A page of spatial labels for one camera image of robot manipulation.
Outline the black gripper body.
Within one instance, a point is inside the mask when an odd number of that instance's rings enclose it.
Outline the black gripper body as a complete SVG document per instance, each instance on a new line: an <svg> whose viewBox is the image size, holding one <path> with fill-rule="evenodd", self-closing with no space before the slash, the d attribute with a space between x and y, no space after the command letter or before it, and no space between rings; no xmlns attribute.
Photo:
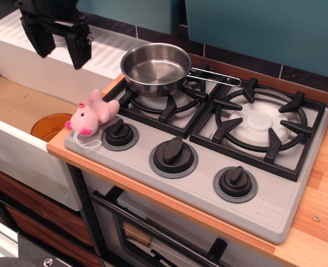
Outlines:
<svg viewBox="0 0 328 267"><path fill-rule="evenodd" d="M88 35L88 19L77 9L77 1L16 1L21 24L27 34L68 32Z"/></svg>

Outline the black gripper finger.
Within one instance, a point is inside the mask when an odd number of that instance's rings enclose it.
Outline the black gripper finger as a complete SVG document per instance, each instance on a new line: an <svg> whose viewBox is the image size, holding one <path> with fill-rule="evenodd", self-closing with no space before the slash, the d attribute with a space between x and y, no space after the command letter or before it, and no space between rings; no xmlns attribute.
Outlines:
<svg viewBox="0 0 328 267"><path fill-rule="evenodd" d="M22 26L33 48L42 58L47 57L56 48L53 35L46 32L41 24L22 22Z"/></svg>
<svg viewBox="0 0 328 267"><path fill-rule="evenodd" d="M92 34L89 29L78 28L75 32L68 32L65 40L73 66L79 70L91 59Z"/></svg>

